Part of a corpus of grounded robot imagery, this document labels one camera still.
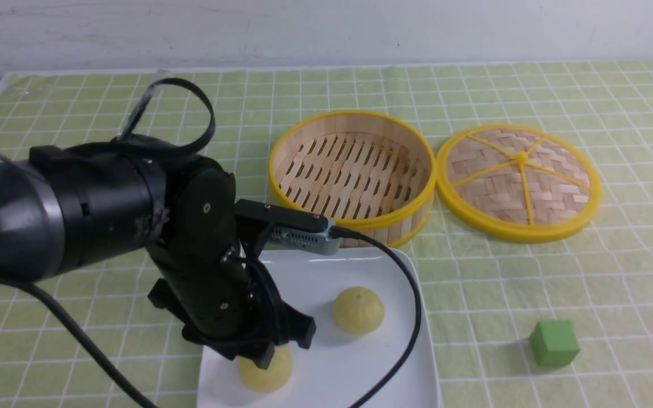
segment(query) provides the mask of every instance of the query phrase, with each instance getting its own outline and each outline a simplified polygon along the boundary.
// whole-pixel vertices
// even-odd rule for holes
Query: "white wall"
[[[653,0],[0,0],[0,71],[653,57]]]

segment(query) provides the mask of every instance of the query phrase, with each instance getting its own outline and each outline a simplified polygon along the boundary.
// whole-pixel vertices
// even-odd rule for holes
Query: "green grid tablecloth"
[[[604,181],[585,231],[542,245],[486,238],[436,202],[402,248],[415,260],[448,407],[653,408],[653,61],[435,65],[178,74],[213,98],[207,154],[238,196],[270,199],[270,148],[302,119],[370,109],[415,126],[436,150],[458,131],[513,123],[588,155]],[[107,140],[152,74],[13,76],[0,94],[0,152]],[[138,132],[185,142],[202,107],[163,90]],[[161,406],[194,406],[200,350],[148,303],[158,271],[143,252],[42,283]],[[582,351],[539,369],[525,341],[540,318],[569,318]],[[0,288],[0,407],[132,406],[36,301]]]

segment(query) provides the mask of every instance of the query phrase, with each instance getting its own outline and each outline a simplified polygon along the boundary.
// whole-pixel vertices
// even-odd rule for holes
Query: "woven bamboo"
[[[601,201],[591,163],[562,140],[528,127],[497,125],[453,137],[438,155],[448,207],[502,238],[546,242],[580,231]]]
[[[279,141],[269,178],[282,201],[401,245],[427,220],[434,158],[407,124],[368,112],[328,113]],[[342,246],[366,245],[345,240]]]

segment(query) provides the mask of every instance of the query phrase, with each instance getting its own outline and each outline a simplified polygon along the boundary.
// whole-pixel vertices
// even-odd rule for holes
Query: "green cube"
[[[541,320],[531,333],[531,349],[540,367],[571,364],[580,351],[573,326],[568,320]]]

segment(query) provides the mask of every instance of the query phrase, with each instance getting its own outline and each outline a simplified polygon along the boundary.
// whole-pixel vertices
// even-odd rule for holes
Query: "yellow rim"
[[[429,204],[430,207],[432,207],[432,200],[433,200],[433,198],[430,197],[430,204]],[[399,240],[396,240],[395,242],[392,242],[392,243],[388,243],[387,246],[390,247],[390,248],[399,248],[402,245],[406,245],[406,243],[408,243],[409,240],[411,240],[412,238],[415,238],[415,235],[417,235],[417,233],[420,232],[420,230],[422,230],[422,228],[425,227],[425,224],[427,224],[428,219],[430,219],[430,211],[428,211],[427,215],[425,215],[424,219],[422,219],[420,221],[419,225],[417,225],[417,228],[410,231],[410,233],[405,235],[404,237],[399,238]]]
[[[270,154],[269,157],[269,183],[272,186],[272,190],[275,192],[277,197],[279,197],[279,201],[281,201],[284,206],[299,211],[307,211],[306,209],[304,209],[304,207],[301,207],[297,203],[291,201],[279,188],[279,184],[275,180],[275,174],[274,174],[275,153],[279,150],[282,143],[286,139],[288,139],[288,137],[290,137],[293,134],[293,132],[298,131],[300,127],[306,126],[307,124],[310,124],[311,122],[314,121],[318,121],[319,119],[322,118],[339,116],[340,114],[364,114],[365,116],[376,116],[378,118],[385,119],[386,121],[399,124],[400,126],[409,130],[410,133],[412,133],[415,137],[417,137],[417,139],[419,139],[420,143],[422,143],[422,147],[424,147],[427,150],[427,152],[430,153],[428,154],[428,156],[430,156],[430,166],[432,168],[432,171],[430,171],[430,177],[427,179],[427,184],[425,184],[425,188],[422,189],[422,191],[420,191],[419,194],[417,194],[417,197],[415,197],[415,199],[413,199],[408,204],[406,204],[406,206],[401,207],[396,211],[388,212],[387,214],[384,214],[383,216],[379,216],[379,217],[373,217],[368,219],[334,219],[334,222],[336,222],[337,225],[339,225],[340,227],[353,228],[355,230],[378,230],[380,228],[394,225],[397,222],[402,222],[402,220],[414,214],[414,212],[417,211],[420,207],[422,207],[422,205],[425,204],[425,202],[427,202],[427,200],[430,198],[430,194],[432,194],[432,190],[435,186],[435,179],[437,179],[437,175],[435,171],[436,169],[435,158],[432,155],[432,149],[430,148],[430,145],[427,144],[427,140],[425,140],[425,138],[422,137],[422,135],[420,135],[420,133],[417,132],[417,130],[415,130],[412,126],[409,126],[408,124],[399,121],[398,119],[394,119],[391,118],[390,116],[387,116],[386,114],[364,111],[364,110],[338,110],[334,112],[318,114],[318,116],[314,116],[313,118],[306,119],[305,121],[302,121],[301,123],[292,127],[292,129],[289,129],[289,131],[286,132],[286,134],[279,139],[277,144],[275,144],[274,149],[272,149],[272,154]]]
[[[562,222],[560,224],[533,225],[533,222],[530,221],[531,224],[529,225],[521,225],[521,224],[513,224],[511,222],[505,222],[505,220],[500,220],[488,216],[488,214],[485,214],[484,212],[475,209],[474,207],[470,206],[467,202],[465,202],[456,193],[454,184],[450,183],[448,179],[445,163],[448,160],[448,155],[450,154],[450,151],[458,142],[460,142],[465,137],[472,137],[472,134],[476,132],[486,131],[490,129],[513,129],[516,131],[530,132],[536,134],[537,136],[540,136],[541,139],[538,140],[538,142],[536,142],[536,144],[534,144],[533,147],[531,147],[531,149],[529,149],[529,152],[535,149],[536,146],[540,144],[542,141],[549,140],[565,148],[572,155],[574,155],[578,160],[578,162],[581,163],[581,165],[583,165],[583,168],[585,168],[586,173],[588,174],[588,180],[590,184],[589,186],[585,186],[590,192],[590,195],[588,197],[588,202],[586,203],[586,206],[583,208],[583,210],[579,212],[578,216],[573,217],[573,219],[567,220],[566,222]],[[507,154],[507,156],[509,158],[513,158],[513,155]],[[477,228],[478,230],[483,231],[488,235],[495,235],[497,237],[503,238],[504,240],[518,241],[521,243],[545,243],[554,240],[562,240],[582,230],[583,227],[585,227],[586,224],[588,224],[591,221],[591,219],[593,219],[593,216],[596,215],[596,212],[599,209],[599,204],[601,204],[601,180],[599,178],[599,174],[591,165],[591,162],[588,161],[588,158],[586,158],[586,156],[584,156],[583,153],[579,152],[578,150],[573,148],[573,146],[567,144],[563,140],[560,140],[559,138],[551,134],[547,134],[546,132],[539,131],[536,129],[531,129],[531,127],[516,126],[516,125],[487,125],[487,126],[473,127],[472,129],[468,129],[464,132],[456,134],[454,137],[448,140],[448,142],[446,142],[446,144],[444,144],[443,147],[440,148],[440,152],[438,152],[437,161],[438,163],[440,163],[440,167],[436,171],[438,174],[438,181],[437,181],[438,192],[440,193],[440,196],[443,197],[443,201],[445,202],[446,206],[448,206],[448,209],[450,209],[450,211],[452,211],[459,219],[463,220],[464,222],[471,225],[472,227]],[[521,175],[524,174],[524,164],[519,163],[518,159],[514,158],[514,160],[510,161],[505,165],[511,165],[511,164],[518,165],[519,169],[521,170]],[[487,169],[485,173],[488,173],[489,171],[492,170],[495,170],[495,167],[491,169]],[[561,174],[548,171],[547,169],[542,169],[542,170],[546,170],[547,173],[557,175],[563,179],[572,181],[575,184],[584,186],[583,184],[575,180],[571,180],[570,178],[567,178],[565,176],[562,176]],[[465,181],[466,180],[460,180],[455,184],[462,184]],[[526,184],[524,176],[523,176],[523,183],[524,185]],[[530,214],[531,206],[528,206],[528,212],[529,212],[529,220],[532,220]]]

